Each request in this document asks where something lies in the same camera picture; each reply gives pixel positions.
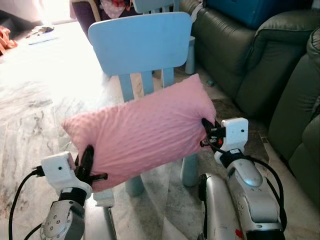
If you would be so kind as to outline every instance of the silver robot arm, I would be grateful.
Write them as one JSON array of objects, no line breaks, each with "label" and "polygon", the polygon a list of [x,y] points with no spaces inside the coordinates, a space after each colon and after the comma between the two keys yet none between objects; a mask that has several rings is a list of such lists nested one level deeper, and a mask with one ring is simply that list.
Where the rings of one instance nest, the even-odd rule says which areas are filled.
[{"label": "silver robot arm", "polygon": [[205,221],[198,239],[285,239],[278,205],[269,191],[267,179],[243,155],[248,140],[248,120],[232,118],[214,127],[203,119],[202,124],[207,138],[201,145],[211,146],[215,160],[226,168],[228,178],[225,182],[210,173],[199,178]]},{"label": "silver robot arm", "polygon": [[42,240],[80,240],[85,231],[85,201],[92,194],[92,182],[107,179],[107,174],[90,176],[94,149],[88,146],[75,165],[69,152],[44,158],[41,166],[47,182],[59,199],[51,205],[40,228]]}]

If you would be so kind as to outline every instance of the green leather sofa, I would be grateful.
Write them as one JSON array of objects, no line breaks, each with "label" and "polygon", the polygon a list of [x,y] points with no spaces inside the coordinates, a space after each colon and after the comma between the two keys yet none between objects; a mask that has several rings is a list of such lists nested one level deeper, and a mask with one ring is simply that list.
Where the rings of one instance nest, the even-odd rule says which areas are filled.
[{"label": "green leather sofa", "polygon": [[268,139],[320,206],[320,29],[307,43],[274,111]]},{"label": "green leather sofa", "polygon": [[[198,0],[181,0],[191,13]],[[280,95],[320,11],[296,10],[268,19],[258,30],[247,28],[223,13],[203,8],[192,26],[197,61],[249,116],[272,116]]]}]

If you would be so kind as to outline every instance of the light blue chair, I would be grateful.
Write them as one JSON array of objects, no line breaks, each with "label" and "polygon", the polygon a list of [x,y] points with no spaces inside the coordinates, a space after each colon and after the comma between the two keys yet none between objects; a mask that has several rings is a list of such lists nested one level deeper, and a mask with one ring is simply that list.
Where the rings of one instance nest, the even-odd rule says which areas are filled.
[{"label": "light blue chair", "polygon": [[[163,13],[169,12],[169,7],[173,5],[173,11],[179,12],[180,0],[133,0],[134,10],[138,14],[156,14],[162,9]],[[194,36],[190,36],[188,56],[185,62],[185,73],[195,73],[195,41]]]},{"label": "light blue chair", "polygon": [[[186,62],[191,26],[187,13],[146,14],[96,22],[90,26],[88,37],[102,70],[109,76],[119,76],[127,102],[134,99],[130,74],[141,73],[144,95],[154,91],[152,70],[161,69],[163,87],[175,83],[174,67]],[[183,183],[191,186],[193,181],[195,185],[195,156],[186,158],[183,165]],[[128,180],[125,188],[130,196],[141,194],[141,176]]]}]

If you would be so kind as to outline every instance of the pillow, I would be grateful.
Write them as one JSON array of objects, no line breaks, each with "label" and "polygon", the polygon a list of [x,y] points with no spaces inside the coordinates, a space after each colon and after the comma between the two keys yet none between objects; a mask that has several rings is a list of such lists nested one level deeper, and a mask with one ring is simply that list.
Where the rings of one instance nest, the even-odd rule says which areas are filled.
[{"label": "pillow", "polygon": [[73,116],[63,129],[79,151],[94,147],[94,192],[112,188],[140,173],[200,149],[206,136],[201,119],[214,123],[216,110],[198,74],[141,99]]}]

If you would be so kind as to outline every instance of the marble floor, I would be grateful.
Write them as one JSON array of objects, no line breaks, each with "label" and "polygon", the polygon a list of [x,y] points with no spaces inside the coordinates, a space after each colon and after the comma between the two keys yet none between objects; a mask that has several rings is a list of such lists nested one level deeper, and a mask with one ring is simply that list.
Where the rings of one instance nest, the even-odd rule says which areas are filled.
[{"label": "marble floor", "polygon": [[[76,156],[77,149],[60,127],[61,121],[77,113],[123,103],[119,80],[106,76],[77,22],[58,25],[55,40],[19,46],[0,57],[0,239],[8,239],[8,218],[21,180],[43,157],[61,151]],[[218,87],[209,87],[210,77],[200,66],[204,87],[212,99],[228,97]],[[142,97],[140,75],[133,74],[134,95]],[[155,90],[162,88],[160,71],[153,75]],[[175,70],[177,82],[186,78]],[[268,144],[269,164],[284,186],[289,240],[318,240],[319,210],[306,197],[297,181]],[[198,154],[199,171],[224,170],[212,153]],[[142,174],[146,191],[129,197],[124,184],[113,189],[112,209],[119,240],[196,240],[201,230],[201,202],[196,187],[180,181],[182,161],[162,165]],[[14,215],[14,236],[23,239],[48,214],[57,196],[44,178],[33,178],[24,187]]]}]

